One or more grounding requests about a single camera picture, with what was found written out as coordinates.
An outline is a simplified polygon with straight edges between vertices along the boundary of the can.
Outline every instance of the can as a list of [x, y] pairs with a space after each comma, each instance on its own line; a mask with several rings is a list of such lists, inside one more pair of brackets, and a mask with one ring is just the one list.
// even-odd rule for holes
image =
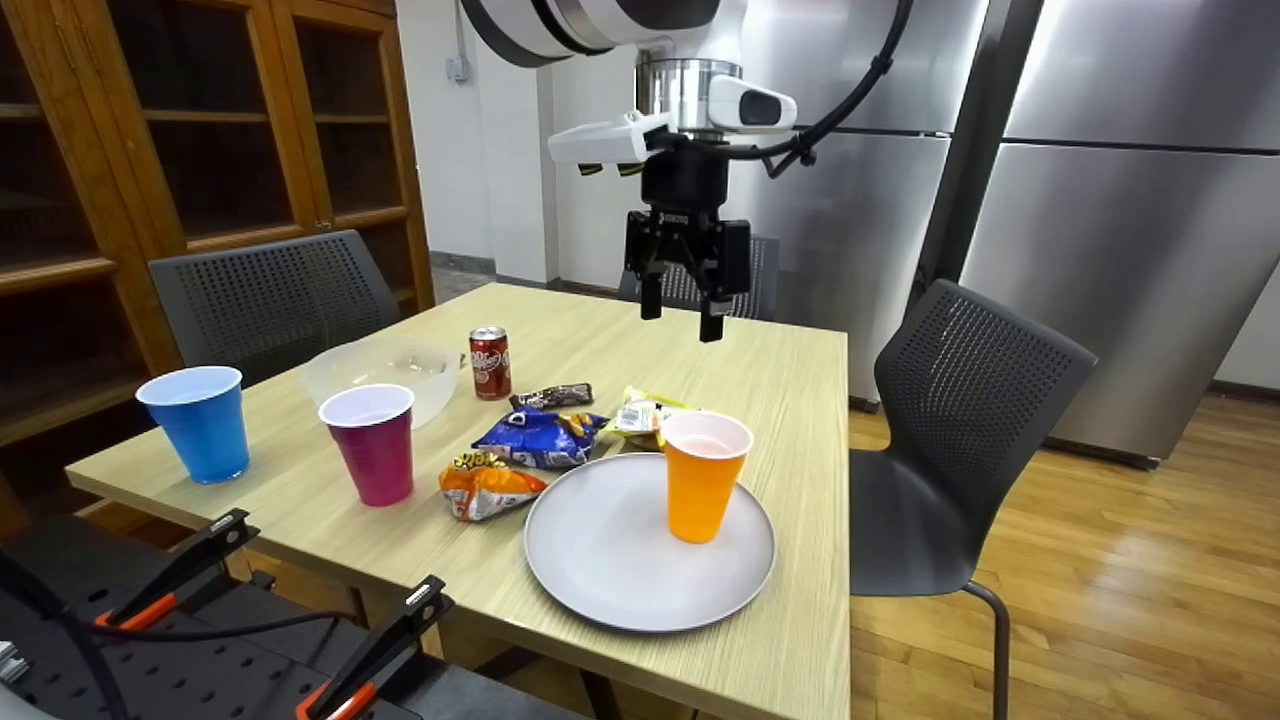
[[495, 325], [480, 325], [471, 329], [470, 344], [471, 344], [477, 396], [480, 399], [512, 396], [510, 330]]

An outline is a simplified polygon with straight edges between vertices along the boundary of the cabinet door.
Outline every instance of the cabinet door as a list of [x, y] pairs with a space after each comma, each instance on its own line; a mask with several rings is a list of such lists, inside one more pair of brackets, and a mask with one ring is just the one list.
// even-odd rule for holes
[[119, 184], [154, 251], [295, 234], [313, 184], [295, 144], [267, 5], [72, 0], [87, 93], [119, 130]]
[[432, 300], [396, 14], [386, 0], [271, 0], [320, 228], [360, 228], [399, 312]]
[[141, 261], [44, 0], [0, 5], [0, 447], [126, 405]]

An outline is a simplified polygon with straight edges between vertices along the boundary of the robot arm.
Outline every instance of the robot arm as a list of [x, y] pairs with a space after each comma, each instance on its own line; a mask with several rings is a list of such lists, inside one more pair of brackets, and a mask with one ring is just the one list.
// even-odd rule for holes
[[636, 109], [557, 130], [552, 161], [602, 170], [640, 166], [650, 210], [630, 215], [630, 273], [640, 276], [640, 316], [661, 316], [661, 276], [676, 261], [701, 286], [701, 339], [724, 335], [724, 312], [752, 286], [750, 225], [720, 218], [729, 161], [764, 161], [780, 176], [791, 161], [813, 162], [829, 136], [889, 72], [912, 0], [868, 76], [813, 127], [773, 146], [741, 146], [733, 136], [791, 130], [795, 100], [750, 85], [741, 69], [741, 25], [750, 0], [460, 0], [480, 38], [522, 69], [567, 56], [602, 56], [636, 43]]

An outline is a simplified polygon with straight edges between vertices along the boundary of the chair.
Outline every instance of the chair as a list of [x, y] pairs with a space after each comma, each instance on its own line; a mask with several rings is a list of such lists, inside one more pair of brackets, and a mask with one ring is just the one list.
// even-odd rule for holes
[[360, 233], [154, 261], [185, 364], [286, 372], [396, 319], [396, 294]]
[[1098, 357], [936, 280], [878, 357], [891, 445], [853, 451], [853, 596], [969, 593], [996, 617], [994, 717], [1009, 717], [1009, 608], [976, 583], [1005, 491]]

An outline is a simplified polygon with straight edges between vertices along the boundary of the white plate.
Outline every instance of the white plate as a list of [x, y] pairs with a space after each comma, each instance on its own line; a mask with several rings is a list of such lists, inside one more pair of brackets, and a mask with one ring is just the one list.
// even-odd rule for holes
[[524, 520], [524, 564], [575, 617], [625, 630], [689, 630], [755, 598], [773, 524], [736, 487], [713, 544], [668, 532], [663, 455], [618, 455], [559, 476]]

